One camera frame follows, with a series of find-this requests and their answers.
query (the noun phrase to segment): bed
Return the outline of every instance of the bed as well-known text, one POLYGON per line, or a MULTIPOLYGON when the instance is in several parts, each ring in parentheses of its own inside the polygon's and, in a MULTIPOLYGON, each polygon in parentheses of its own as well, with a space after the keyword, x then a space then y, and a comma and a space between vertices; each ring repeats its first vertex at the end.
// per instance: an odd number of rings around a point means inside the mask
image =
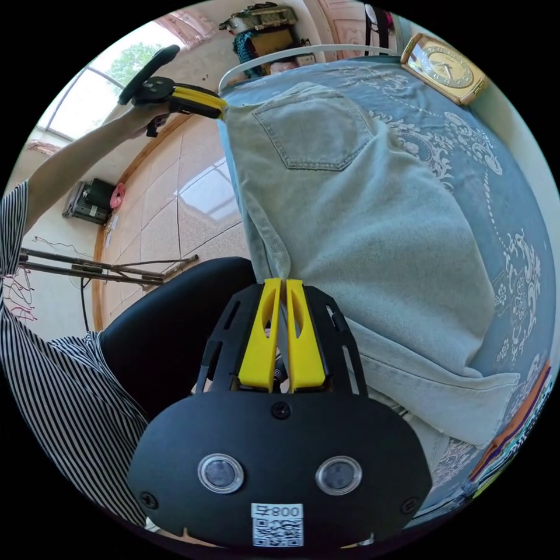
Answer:
MULTIPOLYGON (((471 366, 489 375, 520 373, 500 432, 507 431, 512 422, 519 425, 514 437, 496 444, 499 449, 493 455, 488 449, 450 441, 433 475, 432 491, 411 525, 453 510, 480 493, 511 459, 553 384, 548 360, 557 280, 551 239, 531 187, 492 130, 471 110, 457 107, 404 71, 396 56, 315 64, 227 86, 229 76, 220 84, 220 93, 234 106, 263 102, 300 82, 340 91, 388 124, 401 146, 453 195, 468 220, 495 295, 494 318, 471 366), (520 410, 526 412, 521 421, 520 410)), ((223 124, 220 135, 239 202, 235 164, 223 124)))

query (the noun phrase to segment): screw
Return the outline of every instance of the screw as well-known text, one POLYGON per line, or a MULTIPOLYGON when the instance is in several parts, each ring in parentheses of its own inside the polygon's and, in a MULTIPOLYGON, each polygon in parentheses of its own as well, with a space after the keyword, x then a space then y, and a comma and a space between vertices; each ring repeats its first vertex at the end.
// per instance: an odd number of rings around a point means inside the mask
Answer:
POLYGON ((418 505, 418 498, 408 498, 401 506, 401 513, 408 515, 418 505))
POLYGON ((140 501, 148 508, 148 509, 157 509, 158 501, 148 492, 142 492, 140 494, 140 501))
POLYGON ((285 420, 291 414, 291 410, 288 404, 285 402, 276 402, 271 408, 272 416, 277 420, 285 420))

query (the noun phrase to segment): curtain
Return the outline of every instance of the curtain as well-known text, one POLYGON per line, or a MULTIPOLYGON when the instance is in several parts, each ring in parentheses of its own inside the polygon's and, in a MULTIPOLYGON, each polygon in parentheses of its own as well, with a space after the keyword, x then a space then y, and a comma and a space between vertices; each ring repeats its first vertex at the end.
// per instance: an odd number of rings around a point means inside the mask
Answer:
POLYGON ((156 19, 156 23, 173 33, 192 50, 209 41, 218 32, 218 26, 198 8, 182 8, 156 19))
POLYGON ((55 146, 54 144, 43 142, 41 140, 30 140, 26 144, 25 149, 30 152, 40 152, 46 154, 47 156, 52 156, 60 150, 60 146, 55 146))

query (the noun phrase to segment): tree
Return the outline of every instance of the tree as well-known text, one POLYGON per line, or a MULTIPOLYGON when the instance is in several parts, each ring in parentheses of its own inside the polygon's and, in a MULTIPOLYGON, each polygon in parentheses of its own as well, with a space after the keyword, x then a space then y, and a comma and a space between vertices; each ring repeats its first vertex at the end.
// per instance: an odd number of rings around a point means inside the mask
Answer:
MULTIPOLYGON (((108 71, 109 76, 122 83, 123 86, 127 85, 161 48, 162 46, 159 44, 136 43, 131 45, 113 61, 108 71)), ((115 86, 114 92, 115 95, 120 95, 121 89, 115 86)))

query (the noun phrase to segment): electrical box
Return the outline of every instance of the electrical box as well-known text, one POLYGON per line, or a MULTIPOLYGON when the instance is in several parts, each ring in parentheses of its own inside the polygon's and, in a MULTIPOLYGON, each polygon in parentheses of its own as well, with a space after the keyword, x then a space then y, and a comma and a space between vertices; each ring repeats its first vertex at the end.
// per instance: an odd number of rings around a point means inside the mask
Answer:
POLYGON ((101 179, 80 181, 70 193, 62 215, 104 226, 111 216, 110 202, 114 190, 115 185, 101 179))

